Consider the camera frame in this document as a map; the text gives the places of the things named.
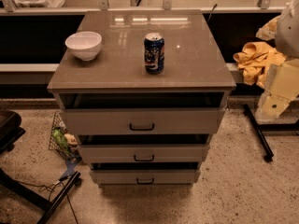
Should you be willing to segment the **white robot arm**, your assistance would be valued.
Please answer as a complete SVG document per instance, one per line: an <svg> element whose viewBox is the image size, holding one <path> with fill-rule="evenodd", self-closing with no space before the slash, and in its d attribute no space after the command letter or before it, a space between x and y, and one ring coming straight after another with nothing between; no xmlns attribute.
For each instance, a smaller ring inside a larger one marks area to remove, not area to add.
<svg viewBox="0 0 299 224"><path fill-rule="evenodd" d="M299 0L291 0L282 11L275 44L286 61L281 66L271 64L267 71L255 113L258 119L277 119L299 95Z"/></svg>

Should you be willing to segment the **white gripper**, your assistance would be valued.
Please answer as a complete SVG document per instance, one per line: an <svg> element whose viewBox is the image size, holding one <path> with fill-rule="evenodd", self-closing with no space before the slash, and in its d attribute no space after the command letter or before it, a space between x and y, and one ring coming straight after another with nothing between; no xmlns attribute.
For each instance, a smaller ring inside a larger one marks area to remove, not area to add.
<svg viewBox="0 0 299 224"><path fill-rule="evenodd" d="M264 83L255 117L258 120L277 119L299 95L299 59L271 64Z"/></svg>

